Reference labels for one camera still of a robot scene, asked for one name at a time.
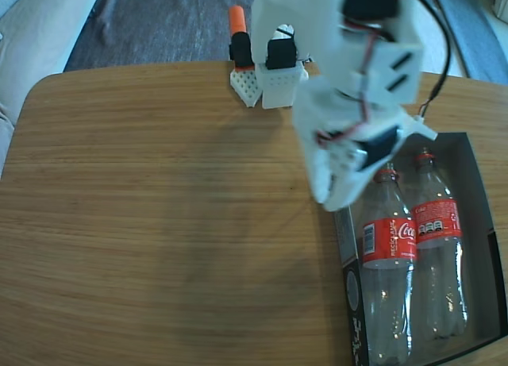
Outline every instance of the wood grain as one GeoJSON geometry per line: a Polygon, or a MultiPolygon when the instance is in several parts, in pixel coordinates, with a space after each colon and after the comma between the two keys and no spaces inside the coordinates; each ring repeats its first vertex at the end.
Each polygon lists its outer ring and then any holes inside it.
{"type": "MultiPolygon", "coordinates": [[[[0,187],[0,364],[350,364],[332,217],[290,111],[247,110],[229,71],[35,86],[0,187]]],[[[450,79],[428,119],[470,133],[505,260],[507,110],[508,89],[450,79]]],[[[505,364],[507,344],[455,364],[505,364]]]]}

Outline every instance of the coca-cola bottle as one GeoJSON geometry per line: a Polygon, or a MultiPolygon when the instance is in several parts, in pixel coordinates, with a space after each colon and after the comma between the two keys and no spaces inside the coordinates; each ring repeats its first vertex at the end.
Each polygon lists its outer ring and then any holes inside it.
{"type": "Polygon", "coordinates": [[[425,315],[418,332],[427,340],[462,334],[468,321],[464,300],[462,230],[452,192],[437,172],[434,155],[416,157],[419,178],[413,216],[417,223],[418,299],[425,315]]]}
{"type": "Polygon", "coordinates": [[[374,177],[359,227],[369,358],[402,364],[411,351],[410,296],[416,259],[415,224],[402,200],[393,164],[374,177]]]}

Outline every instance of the barcode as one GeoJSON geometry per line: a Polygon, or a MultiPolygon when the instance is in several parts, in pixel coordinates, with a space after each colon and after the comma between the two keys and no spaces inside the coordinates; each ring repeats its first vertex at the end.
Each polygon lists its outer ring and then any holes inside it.
{"type": "Polygon", "coordinates": [[[364,227],[364,255],[375,252],[374,224],[364,227]]]}

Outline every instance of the box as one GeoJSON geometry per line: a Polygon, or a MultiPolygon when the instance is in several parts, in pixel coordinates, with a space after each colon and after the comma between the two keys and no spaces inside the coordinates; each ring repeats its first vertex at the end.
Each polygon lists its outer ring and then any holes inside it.
{"type": "MultiPolygon", "coordinates": [[[[441,133],[434,142],[412,136],[394,158],[401,178],[399,186],[406,201],[417,190],[414,154],[424,146],[436,156],[437,166],[459,208],[463,229],[463,281],[468,306],[468,326],[458,337],[416,341],[408,366],[441,364],[482,348],[508,334],[506,295],[501,258],[487,196],[475,155],[466,133],[441,133]]],[[[350,207],[335,213],[337,238],[346,287],[352,358],[355,366],[366,366],[368,340],[360,280],[360,258],[356,226],[364,194],[350,207]]]]}

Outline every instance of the gray carpet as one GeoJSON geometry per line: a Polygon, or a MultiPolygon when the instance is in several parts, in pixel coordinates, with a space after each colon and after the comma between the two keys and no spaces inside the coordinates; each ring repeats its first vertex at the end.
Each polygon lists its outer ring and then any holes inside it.
{"type": "Polygon", "coordinates": [[[508,84],[508,62],[478,0],[438,0],[468,76],[508,84]]]}
{"type": "Polygon", "coordinates": [[[228,8],[252,0],[98,0],[66,71],[229,58],[228,8]]]}
{"type": "MultiPolygon", "coordinates": [[[[508,84],[508,62],[477,0],[438,0],[468,75],[508,84]]],[[[252,0],[98,0],[66,71],[229,58],[228,8],[252,0]]]]}

